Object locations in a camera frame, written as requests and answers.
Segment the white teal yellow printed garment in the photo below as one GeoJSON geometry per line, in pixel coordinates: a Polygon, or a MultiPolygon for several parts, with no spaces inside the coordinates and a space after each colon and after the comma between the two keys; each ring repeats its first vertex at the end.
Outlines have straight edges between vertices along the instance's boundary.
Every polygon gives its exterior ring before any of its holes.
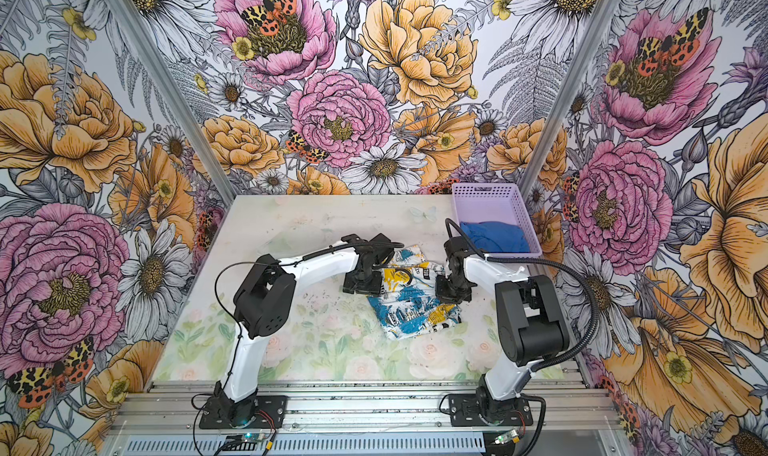
{"type": "Polygon", "coordinates": [[[381,290],[368,302],[388,340],[398,341],[449,329],[461,323],[461,309],[437,297],[440,263],[430,261],[418,245],[396,249],[380,270],[381,290]]]}

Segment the blue cloth garment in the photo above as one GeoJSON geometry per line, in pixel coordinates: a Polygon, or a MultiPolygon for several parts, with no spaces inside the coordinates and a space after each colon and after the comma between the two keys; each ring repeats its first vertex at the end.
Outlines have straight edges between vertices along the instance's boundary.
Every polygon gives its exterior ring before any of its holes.
{"type": "Polygon", "coordinates": [[[460,229],[474,246],[488,253],[529,253],[530,246],[523,230],[499,221],[460,224],[460,229]]]}

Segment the lavender plastic laundry basket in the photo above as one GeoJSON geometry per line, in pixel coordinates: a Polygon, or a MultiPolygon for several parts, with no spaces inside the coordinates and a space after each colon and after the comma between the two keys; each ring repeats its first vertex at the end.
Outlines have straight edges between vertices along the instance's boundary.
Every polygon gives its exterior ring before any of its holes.
{"type": "Polygon", "coordinates": [[[488,253],[493,257],[536,258],[541,245],[518,187],[512,183],[455,183],[452,197],[459,224],[499,221],[519,226],[530,246],[529,253],[488,253]]]}

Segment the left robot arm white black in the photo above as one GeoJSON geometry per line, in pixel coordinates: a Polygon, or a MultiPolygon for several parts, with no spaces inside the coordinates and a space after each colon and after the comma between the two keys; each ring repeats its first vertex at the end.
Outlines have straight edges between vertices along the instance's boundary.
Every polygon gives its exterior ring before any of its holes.
{"type": "Polygon", "coordinates": [[[233,296],[229,316],[237,338],[229,367],[204,407],[213,421],[239,428],[256,419],[258,374],[267,346],[288,322],[296,295],[339,275],[344,277],[344,293],[376,295],[382,287],[380,269],[403,247],[383,234],[370,240],[350,234],[305,255],[278,259],[265,254],[254,261],[233,296]]]}

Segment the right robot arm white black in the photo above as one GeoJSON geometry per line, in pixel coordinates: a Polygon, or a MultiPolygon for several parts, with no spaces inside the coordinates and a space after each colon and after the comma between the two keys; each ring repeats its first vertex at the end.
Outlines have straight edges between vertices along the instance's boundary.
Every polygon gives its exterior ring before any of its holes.
{"type": "Polygon", "coordinates": [[[552,280],[531,276],[523,266],[489,262],[459,236],[445,244],[448,274],[436,280],[440,302],[469,302],[476,288],[495,297],[497,337],[502,354],[479,380],[473,394],[448,395],[454,427],[529,426],[534,423],[523,390],[541,364],[570,346],[567,324],[552,280]]]}

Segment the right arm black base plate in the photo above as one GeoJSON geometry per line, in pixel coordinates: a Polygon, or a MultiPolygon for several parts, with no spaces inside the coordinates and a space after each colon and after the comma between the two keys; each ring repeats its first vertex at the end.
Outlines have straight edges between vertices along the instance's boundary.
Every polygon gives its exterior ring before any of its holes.
{"type": "Polygon", "coordinates": [[[530,405],[523,398],[499,401],[485,393],[449,393],[447,405],[440,403],[453,427],[531,426],[530,405]]]}

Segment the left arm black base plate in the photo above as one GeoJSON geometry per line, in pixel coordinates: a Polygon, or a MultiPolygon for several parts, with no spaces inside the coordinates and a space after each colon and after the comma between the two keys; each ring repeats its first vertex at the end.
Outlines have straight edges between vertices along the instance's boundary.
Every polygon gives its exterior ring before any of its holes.
{"type": "Polygon", "coordinates": [[[252,395],[234,403],[226,395],[210,396],[202,409],[199,427],[205,430],[279,429],[288,398],[252,395]]]}

